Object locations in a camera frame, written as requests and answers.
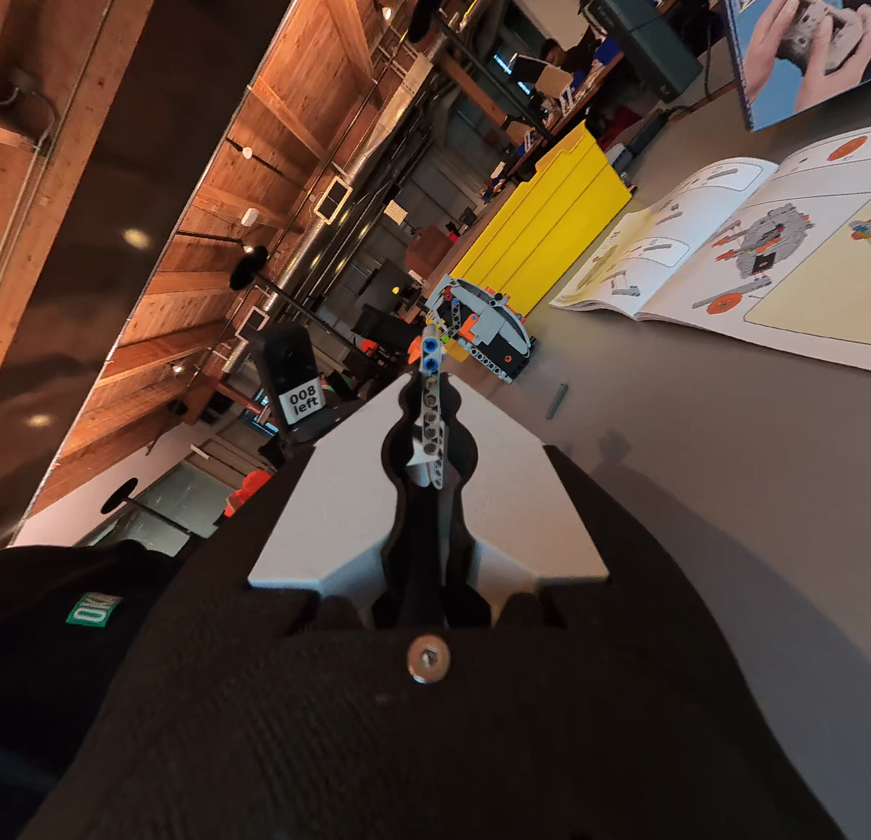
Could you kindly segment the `yellow plastic storage bin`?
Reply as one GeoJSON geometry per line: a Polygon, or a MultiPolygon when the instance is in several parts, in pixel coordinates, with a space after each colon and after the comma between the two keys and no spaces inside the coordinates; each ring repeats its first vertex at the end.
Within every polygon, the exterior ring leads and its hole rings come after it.
{"type": "Polygon", "coordinates": [[[452,269],[528,314],[630,202],[585,122],[536,164],[452,269]]]}

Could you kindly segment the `grey desk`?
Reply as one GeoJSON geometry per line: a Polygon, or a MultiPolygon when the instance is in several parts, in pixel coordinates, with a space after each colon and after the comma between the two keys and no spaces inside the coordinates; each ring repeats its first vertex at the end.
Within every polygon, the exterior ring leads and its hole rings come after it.
{"type": "Polygon", "coordinates": [[[515,386],[460,374],[668,551],[790,764],[869,838],[869,373],[544,301],[529,324],[515,386]]]}

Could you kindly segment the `person's black shirt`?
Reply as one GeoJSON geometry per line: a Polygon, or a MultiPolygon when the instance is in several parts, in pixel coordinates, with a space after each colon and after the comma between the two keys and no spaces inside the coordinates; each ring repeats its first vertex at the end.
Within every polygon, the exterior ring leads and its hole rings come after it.
{"type": "Polygon", "coordinates": [[[134,540],[1,552],[1,837],[17,838],[74,761],[140,629],[184,559],[134,540]],[[64,623],[88,592],[106,628],[64,623]]]}

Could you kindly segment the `short grey toy beam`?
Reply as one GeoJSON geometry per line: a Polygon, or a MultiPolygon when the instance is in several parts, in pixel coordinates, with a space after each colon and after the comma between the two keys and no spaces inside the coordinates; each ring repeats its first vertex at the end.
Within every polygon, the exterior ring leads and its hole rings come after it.
{"type": "MultiPolygon", "coordinates": [[[[438,336],[441,342],[441,332],[435,323],[428,323],[421,334],[438,336]]],[[[434,354],[440,360],[439,371],[429,375],[421,371],[421,351],[418,360],[418,374],[421,381],[420,412],[412,429],[412,455],[406,466],[408,476],[419,487],[428,486],[441,491],[445,477],[445,460],[447,448],[447,429],[441,413],[441,361],[444,350],[441,342],[439,350],[434,354]]]]}

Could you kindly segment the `dark green case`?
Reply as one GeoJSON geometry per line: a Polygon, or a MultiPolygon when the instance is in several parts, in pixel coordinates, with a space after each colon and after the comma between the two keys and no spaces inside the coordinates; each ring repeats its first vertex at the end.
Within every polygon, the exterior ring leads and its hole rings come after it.
{"type": "Polygon", "coordinates": [[[661,102],[675,102],[701,75],[697,57],[653,0],[591,0],[586,12],[661,102]]]}

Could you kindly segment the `open instruction booklet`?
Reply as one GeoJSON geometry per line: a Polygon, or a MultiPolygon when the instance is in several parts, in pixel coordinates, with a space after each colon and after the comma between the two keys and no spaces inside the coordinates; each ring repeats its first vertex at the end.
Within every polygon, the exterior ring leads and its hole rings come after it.
{"type": "Polygon", "coordinates": [[[550,301],[870,369],[870,130],[733,157],[625,214],[550,301]]]}

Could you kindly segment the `partly built toy robot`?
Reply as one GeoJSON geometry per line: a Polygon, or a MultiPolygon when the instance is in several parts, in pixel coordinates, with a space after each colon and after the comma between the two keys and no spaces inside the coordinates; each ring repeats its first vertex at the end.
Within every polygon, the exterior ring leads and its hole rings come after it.
{"type": "Polygon", "coordinates": [[[507,385],[528,366],[536,339],[507,295],[445,275],[428,297],[424,314],[443,348],[453,343],[507,385]]]}

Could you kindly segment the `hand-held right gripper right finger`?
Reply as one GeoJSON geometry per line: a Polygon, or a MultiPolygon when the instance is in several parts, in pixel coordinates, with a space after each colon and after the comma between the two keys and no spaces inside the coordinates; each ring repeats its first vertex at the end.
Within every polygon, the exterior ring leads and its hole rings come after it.
{"type": "Polygon", "coordinates": [[[598,586],[608,569],[539,438],[444,375],[451,627],[489,628],[517,596],[598,586]]]}

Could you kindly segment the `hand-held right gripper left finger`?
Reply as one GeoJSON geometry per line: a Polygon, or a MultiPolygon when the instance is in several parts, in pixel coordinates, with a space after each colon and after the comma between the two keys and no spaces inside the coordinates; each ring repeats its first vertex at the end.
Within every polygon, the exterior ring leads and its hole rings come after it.
{"type": "Polygon", "coordinates": [[[402,375],[317,442],[248,574],[251,587],[342,596],[365,628],[376,627],[372,606],[387,588],[381,551],[397,506],[382,448],[410,380],[402,375]]]}

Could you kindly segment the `blue robot toy box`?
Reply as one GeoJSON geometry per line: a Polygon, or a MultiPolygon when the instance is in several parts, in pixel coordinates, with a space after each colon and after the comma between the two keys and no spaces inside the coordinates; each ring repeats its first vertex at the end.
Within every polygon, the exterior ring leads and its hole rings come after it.
{"type": "Polygon", "coordinates": [[[869,83],[870,0],[722,0],[746,126],[760,131],[869,83]]]}

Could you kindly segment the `green clothing label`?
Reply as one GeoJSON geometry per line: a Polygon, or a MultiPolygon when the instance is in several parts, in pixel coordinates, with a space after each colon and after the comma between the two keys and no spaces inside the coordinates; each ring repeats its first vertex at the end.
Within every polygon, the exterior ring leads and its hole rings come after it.
{"type": "Polygon", "coordinates": [[[122,601],[118,595],[85,593],[72,606],[64,623],[80,628],[106,628],[122,601]]]}

